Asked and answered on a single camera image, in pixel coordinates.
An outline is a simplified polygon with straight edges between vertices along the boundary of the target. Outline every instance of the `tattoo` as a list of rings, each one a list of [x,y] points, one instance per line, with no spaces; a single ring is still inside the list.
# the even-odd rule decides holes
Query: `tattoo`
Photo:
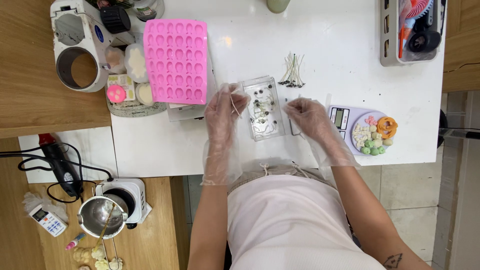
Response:
[[[400,253],[388,257],[387,260],[383,263],[383,267],[385,267],[385,269],[398,268],[398,264],[402,260],[402,255],[403,253]]]

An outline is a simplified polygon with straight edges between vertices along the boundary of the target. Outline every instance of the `flower-shaped mold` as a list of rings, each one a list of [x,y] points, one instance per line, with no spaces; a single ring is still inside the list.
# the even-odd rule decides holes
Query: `flower-shaped mold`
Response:
[[[206,103],[206,23],[183,19],[148,20],[144,53],[153,101]]]

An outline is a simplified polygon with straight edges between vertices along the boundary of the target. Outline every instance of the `black power cord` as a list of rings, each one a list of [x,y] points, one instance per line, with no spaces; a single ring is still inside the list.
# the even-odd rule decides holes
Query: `black power cord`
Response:
[[[90,166],[86,166],[86,165],[83,165],[82,164],[82,158],[80,157],[80,152],[77,150],[77,148],[75,148],[74,146],[70,145],[70,144],[67,144],[67,143],[62,143],[62,142],[57,142],[55,143],[56,145],[58,145],[59,147],[62,146],[62,145],[67,145],[68,147],[71,147],[73,150],[75,150],[75,152],[77,153],[77,157],[78,157],[78,163],[76,162],[73,162],[73,161],[70,161],[70,160],[64,160],[64,159],[54,159],[54,158],[46,158],[46,157],[42,157],[42,156],[39,156],[39,155],[32,155],[32,154],[24,154],[26,152],[32,152],[32,151],[36,151],[36,150],[40,150],[42,147],[36,147],[36,148],[32,148],[32,149],[28,149],[28,150],[20,150],[20,151],[7,151],[7,152],[0,152],[0,158],[12,158],[12,157],[22,157],[22,158],[27,158],[26,160],[23,160],[21,161],[19,164],[18,164],[18,169],[23,171],[23,172],[27,172],[27,171],[32,171],[32,170],[44,170],[44,171],[53,171],[55,169],[55,164],[52,162],[53,160],[58,160],[60,162],[65,162],[65,163],[68,163],[68,164],[72,164],[72,165],[75,165],[75,166],[78,166],[80,167],[80,184],[83,185],[84,182],[89,182],[89,183],[94,183],[96,184],[95,182],[93,181],[89,181],[89,180],[84,180],[84,176],[83,176],[83,173],[82,173],[82,168],[86,168],[86,169],[91,169],[91,170],[96,170],[96,171],[101,171],[101,172],[104,172],[108,175],[108,179],[107,181],[111,182],[113,181],[113,177],[112,175],[110,174],[109,171],[107,170],[104,170],[104,169],[100,169],[100,168],[95,168],[95,167],[90,167]],[[42,161],[45,161],[46,163],[48,163],[50,165],[50,168],[46,168],[46,167],[42,167],[42,166],[36,166],[36,167],[32,167],[32,168],[22,168],[22,165],[25,165],[25,163],[31,161],[31,160],[42,160]],[[76,202],[78,199],[80,199],[80,201],[83,203],[83,198],[81,195],[79,196],[76,196],[75,200],[73,201],[63,201],[63,200],[60,200],[60,199],[57,199],[55,198],[51,193],[50,193],[50,188],[55,186],[55,185],[58,185],[58,184],[64,184],[64,183],[72,183],[72,182],[75,182],[77,180],[72,180],[72,181],[65,181],[65,182],[58,182],[58,183],[54,183],[54,184],[51,184],[50,186],[47,187],[47,194],[50,198],[58,201],[58,202],[62,202],[62,203],[74,203]]]

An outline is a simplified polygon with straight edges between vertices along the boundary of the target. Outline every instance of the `digital kitchen scale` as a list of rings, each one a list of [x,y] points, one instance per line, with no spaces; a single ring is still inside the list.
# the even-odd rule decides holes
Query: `digital kitchen scale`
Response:
[[[377,110],[369,109],[359,109],[345,106],[330,106],[328,109],[330,114],[330,120],[337,127],[340,135],[345,140],[345,143],[348,145],[348,148],[352,151],[354,155],[359,156],[369,156],[360,152],[357,147],[352,142],[352,129],[355,128],[355,124],[359,122],[360,117],[364,117],[366,114],[370,113],[380,113]]]

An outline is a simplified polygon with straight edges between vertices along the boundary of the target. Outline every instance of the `orange plastic toy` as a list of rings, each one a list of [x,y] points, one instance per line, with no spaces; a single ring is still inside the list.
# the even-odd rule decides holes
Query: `orange plastic toy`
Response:
[[[398,124],[391,117],[382,117],[378,120],[377,132],[382,135],[383,139],[393,137],[396,133],[396,128],[398,128]]]

